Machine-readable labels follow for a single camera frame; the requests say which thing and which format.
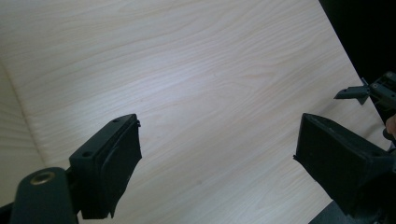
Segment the person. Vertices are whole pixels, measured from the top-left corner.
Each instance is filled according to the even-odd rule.
[[[396,115],[388,118],[385,126],[387,127],[387,132],[391,133],[396,138]]]

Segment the wood grain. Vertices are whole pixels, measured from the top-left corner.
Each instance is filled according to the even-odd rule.
[[[17,96],[0,63],[0,207],[14,201],[17,186],[26,175],[43,167]]]
[[[48,166],[136,113],[139,162],[114,220],[307,223],[330,201],[293,161],[301,115],[388,147],[317,1],[3,2],[0,59]]]

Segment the tabletop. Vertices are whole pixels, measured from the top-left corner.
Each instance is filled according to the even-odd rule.
[[[361,83],[316,0],[1,1],[0,63],[45,166],[137,114],[115,217],[80,223],[307,223],[331,200],[292,159],[303,113],[389,146],[333,99]]]

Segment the metal screw head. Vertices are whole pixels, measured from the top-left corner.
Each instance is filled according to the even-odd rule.
[[[45,183],[51,181],[51,179],[53,179],[54,177],[55,177],[55,173],[53,173],[53,172],[43,172],[38,175],[35,175],[30,180],[30,183],[32,185],[42,185],[42,184],[45,184]]]

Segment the beige panel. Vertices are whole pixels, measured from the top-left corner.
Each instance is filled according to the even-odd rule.
[[[47,165],[67,167],[111,119],[141,120],[144,159],[115,219],[97,223],[307,223],[330,200],[292,160],[304,112],[389,144],[372,104],[332,99],[360,81],[318,1],[0,11],[0,57]]]
[[[13,202],[19,182],[43,167],[12,85],[0,64],[0,206]]]

